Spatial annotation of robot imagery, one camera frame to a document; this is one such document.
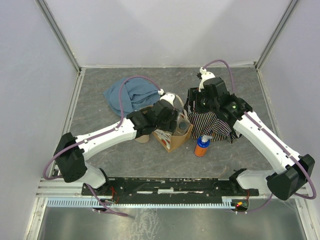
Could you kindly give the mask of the beige pump lotion bottle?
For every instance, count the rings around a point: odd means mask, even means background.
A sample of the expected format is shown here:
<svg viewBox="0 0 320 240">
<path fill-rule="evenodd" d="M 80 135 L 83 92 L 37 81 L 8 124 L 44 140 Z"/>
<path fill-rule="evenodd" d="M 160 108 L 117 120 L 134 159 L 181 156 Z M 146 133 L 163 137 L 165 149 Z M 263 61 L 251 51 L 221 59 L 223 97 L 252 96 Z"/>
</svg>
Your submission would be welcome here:
<svg viewBox="0 0 320 240">
<path fill-rule="evenodd" d="M 145 144 L 150 140 L 150 136 L 149 135 L 142 135 L 140 137 L 135 138 L 134 140 L 138 143 Z"/>
</svg>

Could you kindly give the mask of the orange bottle with blue cap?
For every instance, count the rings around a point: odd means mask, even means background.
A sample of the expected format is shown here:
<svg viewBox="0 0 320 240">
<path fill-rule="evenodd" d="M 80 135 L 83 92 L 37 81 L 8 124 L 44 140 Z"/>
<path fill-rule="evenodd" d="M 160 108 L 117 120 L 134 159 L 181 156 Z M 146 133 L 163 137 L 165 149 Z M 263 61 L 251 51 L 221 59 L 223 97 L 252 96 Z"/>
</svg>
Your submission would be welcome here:
<svg viewBox="0 0 320 240">
<path fill-rule="evenodd" d="M 208 136 L 208 135 L 200 136 L 196 142 L 194 155 L 197 157 L 203 157 L 208 150 L 211 140 L 212 140 L 211 136 Z"/>
</svg>

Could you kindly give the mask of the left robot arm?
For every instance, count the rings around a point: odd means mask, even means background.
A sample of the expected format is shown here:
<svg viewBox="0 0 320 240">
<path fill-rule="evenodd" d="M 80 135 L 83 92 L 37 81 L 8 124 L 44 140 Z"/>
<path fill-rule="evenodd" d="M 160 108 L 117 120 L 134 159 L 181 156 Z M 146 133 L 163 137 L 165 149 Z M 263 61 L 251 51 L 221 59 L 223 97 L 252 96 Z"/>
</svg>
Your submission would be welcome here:
<svg viewBox="0 0 320 240">
<path fill-rule="evenodd" d="M 150 135 L 156 130 L 174 132 L 179 111 L 173 100 L 161 99 L 153 106 L 129 113 L 120 122 L 95 132 L 73 136 L 64 134 L 54 153 L 61 177 L 66 183 L 80 181 L 90 185 L 99 195 L 110 191 L 103 170 L 87 161 L 97 153 L 122 142 Z"/>
</svg>

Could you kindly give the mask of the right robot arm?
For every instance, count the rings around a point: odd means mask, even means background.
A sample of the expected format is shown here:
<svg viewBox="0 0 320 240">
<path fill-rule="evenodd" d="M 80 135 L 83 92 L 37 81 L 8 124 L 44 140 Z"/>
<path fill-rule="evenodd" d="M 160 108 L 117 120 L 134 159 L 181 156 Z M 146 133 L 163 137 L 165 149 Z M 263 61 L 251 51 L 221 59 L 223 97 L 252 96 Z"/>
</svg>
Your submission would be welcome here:
<svg viewBox="0 0 320 240">
<path fill-rule="evenodd" d="M 300 155 L 280 140 L 244 99 L 227 90 L 220 77 L 210 72 L 197 76 L 199 86 L 188 90 L 186 108 L 191 113 L 212 113 L 231 133 L 247 138 L 272 167 L 272 170 L 243 170 L 229 182 L 229 191 L 239 196 L 247 189 L 269 189 L 285 201 L 309 184 L 312 191 L 309 199 L 315 199 L 317 192 L 311 180 L 315 160 L 309 154 Z"/>
</svg>

